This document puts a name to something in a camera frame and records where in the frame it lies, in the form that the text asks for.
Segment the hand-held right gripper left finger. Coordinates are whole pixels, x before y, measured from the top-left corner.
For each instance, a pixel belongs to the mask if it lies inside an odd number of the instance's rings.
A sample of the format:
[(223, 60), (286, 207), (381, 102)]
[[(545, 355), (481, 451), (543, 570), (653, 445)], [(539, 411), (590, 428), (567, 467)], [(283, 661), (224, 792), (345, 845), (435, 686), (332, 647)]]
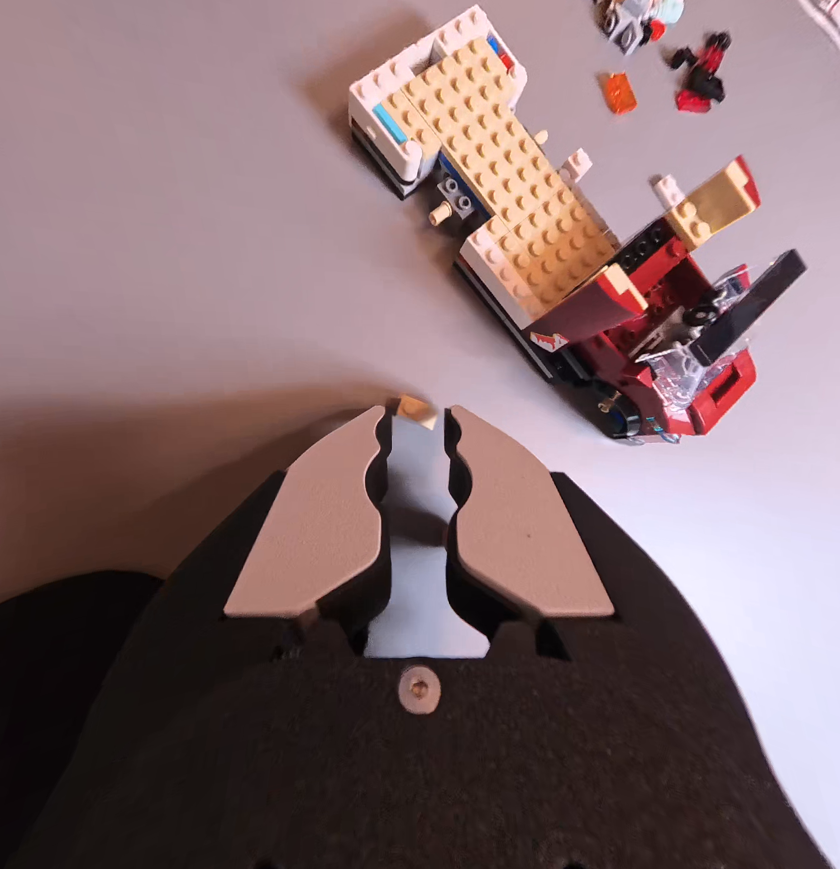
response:
[(391, 419), (378, 405), (292, 462), (224, 614), (293, 620), (317, 611), (337, 621), (381, 614), (391, 593), (379, 509), (390, 450)]

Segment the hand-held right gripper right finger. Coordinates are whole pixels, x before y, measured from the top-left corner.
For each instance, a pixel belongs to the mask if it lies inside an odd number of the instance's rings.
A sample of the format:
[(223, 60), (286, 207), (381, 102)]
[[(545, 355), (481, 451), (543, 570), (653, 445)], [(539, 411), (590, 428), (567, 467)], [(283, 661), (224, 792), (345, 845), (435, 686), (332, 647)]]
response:
[(543, 462), (463, 406), (449, 408), (456, 557), (470, 579), (546, 618), (614, 614), (597, 569)]

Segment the tan slope brick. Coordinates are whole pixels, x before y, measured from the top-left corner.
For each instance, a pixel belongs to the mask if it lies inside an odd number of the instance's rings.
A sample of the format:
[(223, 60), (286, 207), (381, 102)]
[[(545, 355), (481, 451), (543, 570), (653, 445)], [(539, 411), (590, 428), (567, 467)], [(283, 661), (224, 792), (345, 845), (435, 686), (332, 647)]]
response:
[(387, 407), (394, 417), (402, 418), (430, 431), (436, 427), (438, 410), (423, 399), (401, 393), (389, 399)]

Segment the tan and dark red brick model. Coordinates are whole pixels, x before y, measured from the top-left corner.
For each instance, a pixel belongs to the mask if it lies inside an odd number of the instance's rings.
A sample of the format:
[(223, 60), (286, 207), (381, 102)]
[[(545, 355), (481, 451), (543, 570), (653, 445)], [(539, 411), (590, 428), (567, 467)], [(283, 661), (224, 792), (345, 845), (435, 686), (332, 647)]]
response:
[[(578, 187), (582, 149), (556, 168), (516, 106), (527, 73), (477, 5), (349, 85), (351, 134), (400, 199), (426, 180), (429, 220), (467, 228), (455, 268), (553, 383), (596, 397), (609, 437), (707, 435), (754, 385), (747, 332), (806, 271), (791, 249), (752, 279), (711, 282), (695, 251), (761, 205), (734, 158), (629, 241)], [(567, 338), (548, 353), (530, 332)]]

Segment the grey desk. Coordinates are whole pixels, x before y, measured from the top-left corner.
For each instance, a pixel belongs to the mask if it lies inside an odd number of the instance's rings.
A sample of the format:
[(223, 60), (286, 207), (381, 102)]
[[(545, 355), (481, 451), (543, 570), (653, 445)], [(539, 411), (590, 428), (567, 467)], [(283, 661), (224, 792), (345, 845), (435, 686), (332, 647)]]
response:
[[(706, 438), (608, 440), (451, 268), (347, 124), (350, 83), (470, 2), (0, 2), (0, 600), (73, 573), (165, 577), (349, 410), (461, 404), (566, 472), (675, 582), (788, 796), (840, 867), (840, 53), (797, 2), (687, 2), (728, 29), (727, 100), (677, 113), (659, 46), (586, 2), (482, 2), (518, 113), (621, 240), (742, 154), (762, 208), (709, 278), (797, 248), (758, 381)], [(608, 109), (625, 72), (638, 102)]]

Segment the black padded cushion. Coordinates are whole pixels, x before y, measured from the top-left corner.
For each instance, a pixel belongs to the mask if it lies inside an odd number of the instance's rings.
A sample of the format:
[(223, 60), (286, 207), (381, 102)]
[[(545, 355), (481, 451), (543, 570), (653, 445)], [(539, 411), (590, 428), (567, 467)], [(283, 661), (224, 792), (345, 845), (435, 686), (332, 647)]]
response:
[(67, 766), (126, 637), (163, 581), (102, 571), (0, 603), (0, 867)]

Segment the orange transparent studded brick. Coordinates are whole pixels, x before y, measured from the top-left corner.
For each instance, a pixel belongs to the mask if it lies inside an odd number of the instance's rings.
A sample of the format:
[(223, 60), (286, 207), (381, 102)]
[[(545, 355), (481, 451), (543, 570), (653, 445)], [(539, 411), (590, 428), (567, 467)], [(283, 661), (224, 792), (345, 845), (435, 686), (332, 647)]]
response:
[(613, 115), (629, 114), (637, 108), (638, 102), (625, 72), (601, 72), (597, 79), (604, 102)]

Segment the red and black brick piece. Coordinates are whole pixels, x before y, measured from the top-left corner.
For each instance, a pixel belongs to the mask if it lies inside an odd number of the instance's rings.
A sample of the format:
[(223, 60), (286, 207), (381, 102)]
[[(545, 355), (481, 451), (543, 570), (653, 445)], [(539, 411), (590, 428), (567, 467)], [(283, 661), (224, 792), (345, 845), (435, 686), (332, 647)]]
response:
[(667, 63), (670, 69), (678, 71), (687, 67), (681, 87), (675, 95), (678, 111), (706, 114), (714, 103), (721, 103), (725, 99), (718, 70), (730, 45), (729, 31), (719, 31), (708, 35), (698, 53), (684, 47), (676, 49), (669, 56)]

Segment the pile of small grey bricks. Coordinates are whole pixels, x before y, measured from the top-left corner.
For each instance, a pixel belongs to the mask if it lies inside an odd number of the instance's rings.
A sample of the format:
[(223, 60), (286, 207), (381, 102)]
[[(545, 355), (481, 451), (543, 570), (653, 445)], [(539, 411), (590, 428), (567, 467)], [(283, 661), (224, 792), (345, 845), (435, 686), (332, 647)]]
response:
[(601, 32), (623, 55), (661, 39), (666, 27), (651, 17), (653, 1), (595, 1), (595, 16)]

